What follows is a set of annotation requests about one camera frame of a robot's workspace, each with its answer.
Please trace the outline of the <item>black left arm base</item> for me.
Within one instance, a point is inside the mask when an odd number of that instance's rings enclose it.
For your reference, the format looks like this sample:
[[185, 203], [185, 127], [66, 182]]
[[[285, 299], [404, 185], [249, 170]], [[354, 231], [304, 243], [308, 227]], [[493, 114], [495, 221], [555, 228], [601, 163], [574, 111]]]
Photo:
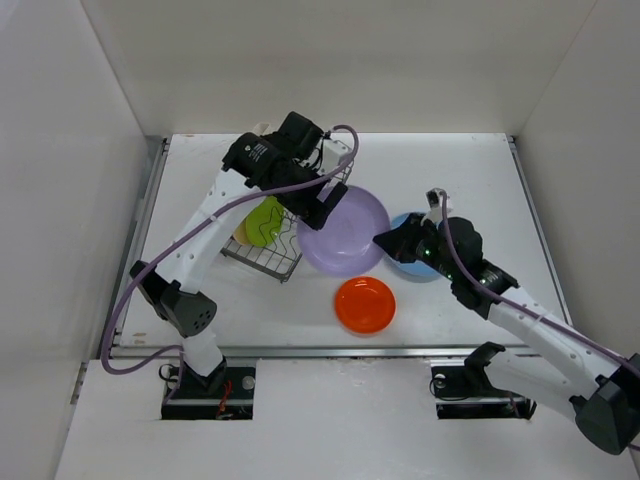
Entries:
[[162, 364], [158, 371], [165, 383], [162, 420], [252, 420], [256, 386], [255, 364], [223, 365], [210, 382], [188, 367]]

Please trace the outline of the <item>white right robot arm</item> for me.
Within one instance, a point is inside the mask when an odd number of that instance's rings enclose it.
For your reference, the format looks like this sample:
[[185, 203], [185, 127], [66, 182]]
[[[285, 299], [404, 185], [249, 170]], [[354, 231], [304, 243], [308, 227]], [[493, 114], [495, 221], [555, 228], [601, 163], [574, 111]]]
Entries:
[[606, 349], [545, 311], [517, 280], [485, 259], [483, 240], [464, 218], [434, 224], [412, 213], [374, 243], [400, 263], [422, 262], [450, 282], [456, 300], [533, 349], [523, 360], [487, 342], [465, 360], [472, 392], [512, 391], [574, 421], [600, 450], [619, 455], [639, 436], [639, 357]]

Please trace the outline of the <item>small purple plate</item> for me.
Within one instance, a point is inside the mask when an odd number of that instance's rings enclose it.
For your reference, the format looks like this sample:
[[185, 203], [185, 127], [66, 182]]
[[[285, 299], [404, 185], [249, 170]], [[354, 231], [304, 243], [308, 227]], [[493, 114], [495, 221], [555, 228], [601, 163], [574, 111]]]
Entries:
[[296, 239], [303, 257], [316, 270], [334, 277], [354, 277], [374, 268], [383, 251], [373, 242], [390, 229], [381, 201], [368, 190], [349, 185], [321, 230], [298, 222]]

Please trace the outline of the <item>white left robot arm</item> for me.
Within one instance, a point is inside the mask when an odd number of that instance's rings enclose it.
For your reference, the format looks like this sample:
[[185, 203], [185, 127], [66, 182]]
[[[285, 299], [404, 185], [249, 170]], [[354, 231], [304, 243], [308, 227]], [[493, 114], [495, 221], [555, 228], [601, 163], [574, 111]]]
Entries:
[[358, 148], [296, 112], [275, 131], [240, 135], [179, 236], [154, 260], [133, 265], [139, 292], [180, 335], [189, 384], [201, 396], [221, 390], [226, 368], [213, 328], [217, 305], [201, 291], [214, 259], [266, 197], [311, 229], [322, 229], [348, 190], [333, 179], [351, 167]]

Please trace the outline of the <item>orange plate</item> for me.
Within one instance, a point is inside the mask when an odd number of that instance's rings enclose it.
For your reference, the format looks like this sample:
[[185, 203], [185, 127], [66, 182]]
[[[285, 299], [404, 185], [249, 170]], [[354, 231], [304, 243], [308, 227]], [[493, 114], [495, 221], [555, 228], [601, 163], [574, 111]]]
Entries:
[[334, 311], [346, 330], [358, 335], [374, 335], [392, 323], [396, 299], [381, 280], [370, 276], [355, 277], [336, 291]]

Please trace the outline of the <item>beige plate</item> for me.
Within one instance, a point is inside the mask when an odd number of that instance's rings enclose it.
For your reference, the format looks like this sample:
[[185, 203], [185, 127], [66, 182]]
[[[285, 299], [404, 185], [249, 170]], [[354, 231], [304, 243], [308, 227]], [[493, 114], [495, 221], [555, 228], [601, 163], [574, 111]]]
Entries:
[[234, 230], [232, 235], [234, 241], [241, 246], [248, 246], [251, 244], [249, 240], [247, 229], [246, 229], [246, 220], [243, 220], [238, 227]]

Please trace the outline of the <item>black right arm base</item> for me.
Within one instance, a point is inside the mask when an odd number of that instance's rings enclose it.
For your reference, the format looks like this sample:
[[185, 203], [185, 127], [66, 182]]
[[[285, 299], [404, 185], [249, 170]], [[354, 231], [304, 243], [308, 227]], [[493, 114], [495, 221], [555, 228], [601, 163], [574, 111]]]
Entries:
[[537, 409], [535, 401], [517, 393], [475, 385], [463, 365], [432, 366], [431, 374], [439, 420], [530, 420]]

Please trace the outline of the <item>green plate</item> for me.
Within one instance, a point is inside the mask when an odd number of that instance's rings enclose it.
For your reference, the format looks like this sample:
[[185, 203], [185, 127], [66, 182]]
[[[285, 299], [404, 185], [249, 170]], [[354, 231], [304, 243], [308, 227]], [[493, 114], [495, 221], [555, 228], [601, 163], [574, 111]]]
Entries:
[[252, 210], [245, 219], [248, 241], [256, 247], [267, 247], [274, 243], [284, 220], [284, 207], [269, 196]]

